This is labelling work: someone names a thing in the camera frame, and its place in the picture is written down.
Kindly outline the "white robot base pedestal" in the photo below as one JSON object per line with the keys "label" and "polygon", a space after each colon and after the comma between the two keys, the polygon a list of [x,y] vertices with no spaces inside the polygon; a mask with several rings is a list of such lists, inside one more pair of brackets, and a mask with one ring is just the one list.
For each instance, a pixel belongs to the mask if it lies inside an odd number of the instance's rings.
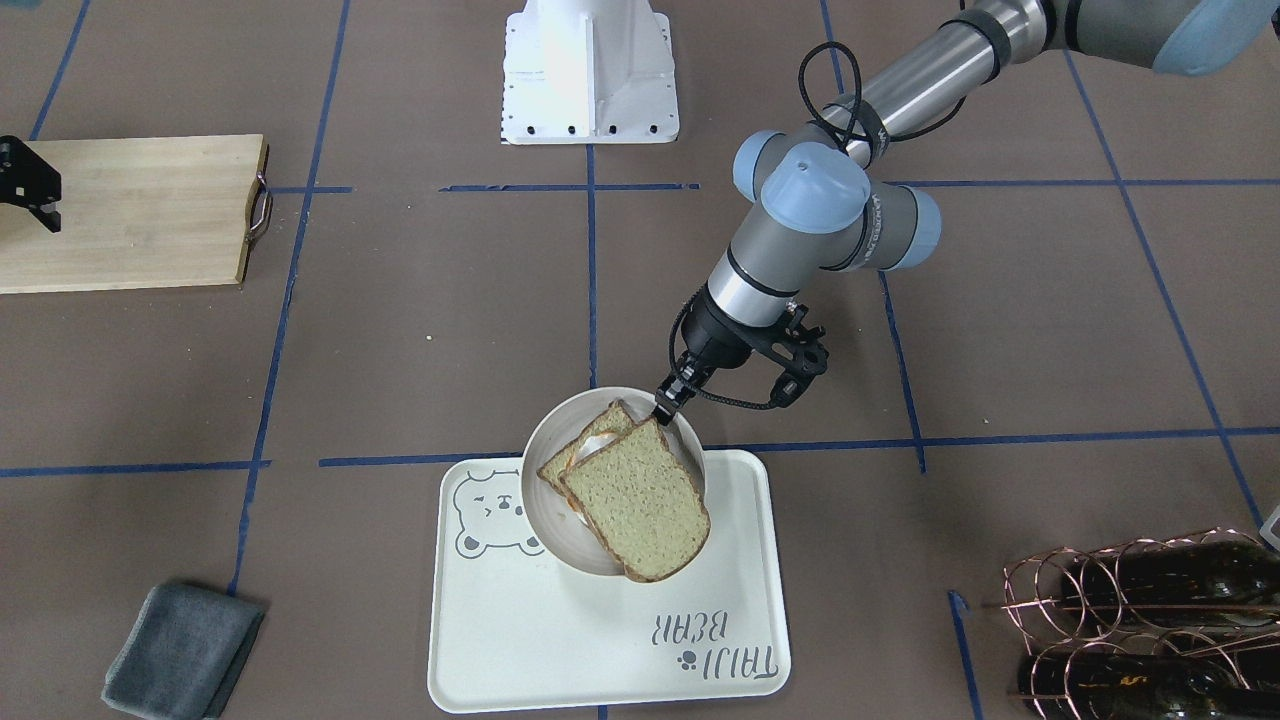
{"label": "white robot base pedestal", "polygon": [[673,33],[650,3],[527,1],[504,40],[503,143],[678,138]]}

